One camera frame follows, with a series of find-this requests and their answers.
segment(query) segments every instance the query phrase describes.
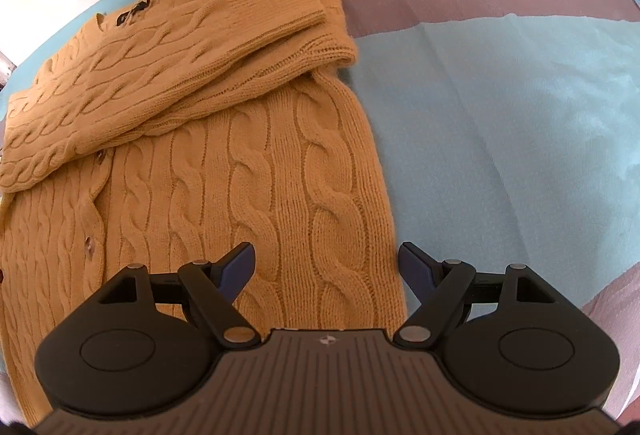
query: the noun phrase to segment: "cable knit sweater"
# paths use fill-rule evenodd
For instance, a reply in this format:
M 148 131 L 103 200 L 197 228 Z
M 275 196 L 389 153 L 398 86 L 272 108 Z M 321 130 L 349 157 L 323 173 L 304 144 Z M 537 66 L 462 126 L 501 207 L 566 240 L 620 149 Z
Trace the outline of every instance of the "cable knit sweater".
M 123 266 L 241 241 L 236 306 L 274 327 L 395 329 L 396 242 L 340 0 L 151 0 L 96 17 L 15 95 L 0 163 L 0 334 L 26 420 L 42 338 Z M 165 309 L 179 314 L 177 310 Z

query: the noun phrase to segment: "cardigan button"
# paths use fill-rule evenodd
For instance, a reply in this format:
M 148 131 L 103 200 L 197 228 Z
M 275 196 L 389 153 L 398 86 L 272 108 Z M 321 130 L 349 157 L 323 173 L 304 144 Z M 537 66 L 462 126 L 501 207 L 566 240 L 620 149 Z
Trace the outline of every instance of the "cardigan button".
M 84 249 L 89 255 L 89 258 L 91 258 L 94 255 L 95 242 L 92 237 L 86 237 L 86 239 L 84 240 Z

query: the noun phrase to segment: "folded sleeve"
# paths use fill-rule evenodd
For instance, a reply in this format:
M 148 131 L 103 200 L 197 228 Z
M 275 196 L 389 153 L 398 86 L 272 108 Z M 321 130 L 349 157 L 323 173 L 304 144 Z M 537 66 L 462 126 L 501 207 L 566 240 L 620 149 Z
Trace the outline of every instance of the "folded sleeve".
M 320 0 L 194 0 L 111 31 L 72 68 L 10 101 L 0 190 L 32 187 L 252 52 L 325 20 Z

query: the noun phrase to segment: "metal pin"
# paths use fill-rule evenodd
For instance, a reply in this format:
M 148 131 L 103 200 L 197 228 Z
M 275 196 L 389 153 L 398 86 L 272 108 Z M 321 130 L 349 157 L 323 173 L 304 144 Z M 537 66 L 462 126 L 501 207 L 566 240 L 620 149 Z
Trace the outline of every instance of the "metal pin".
M 225 339 L 230 343 L 247 343 L 255 338 L 255 332 L 249 327 L 231 327 L 225 330 Z
M 421 343 L 431 337 L 431 331 L 420 325 L 409 325 L 400 330 L 400 337 L 409 343 Z

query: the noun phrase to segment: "bed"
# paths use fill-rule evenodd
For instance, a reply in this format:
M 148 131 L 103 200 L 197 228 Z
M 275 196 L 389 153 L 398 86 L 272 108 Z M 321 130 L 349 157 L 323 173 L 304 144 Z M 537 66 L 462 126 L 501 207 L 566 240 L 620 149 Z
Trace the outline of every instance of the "bed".
M 138 1 L 100 0 L 60 29 L 0 113 L 89 18 Z M 640 371 L 640 0 L 343 5 L 359 60 L 342 78 L 369 117 L 398 242 L 484 272 L 528 264 L 584 307 L 622 352 L 617 417 Z

